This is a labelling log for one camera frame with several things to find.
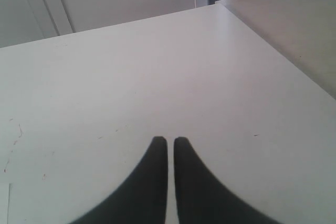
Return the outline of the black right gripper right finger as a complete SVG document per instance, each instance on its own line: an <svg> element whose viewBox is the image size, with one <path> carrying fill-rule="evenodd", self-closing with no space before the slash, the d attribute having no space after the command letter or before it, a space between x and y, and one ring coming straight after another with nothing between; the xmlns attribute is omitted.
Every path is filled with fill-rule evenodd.
<svg viewBox="0 0 336 224"><path fill-rule="evenodd" d="M277 223L228 190L205 166L189 140L174 140L179 223Z"/></svg>

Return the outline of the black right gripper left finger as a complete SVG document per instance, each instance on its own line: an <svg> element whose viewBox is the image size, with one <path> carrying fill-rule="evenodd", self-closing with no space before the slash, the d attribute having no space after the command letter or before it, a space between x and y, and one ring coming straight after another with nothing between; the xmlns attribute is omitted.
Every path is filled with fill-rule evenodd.
<svg viewBox="0 0 336 224"><path fill-rule="evenodd" d="M155 136L127 179L73 223L165 223L167 141Z"/></svg>

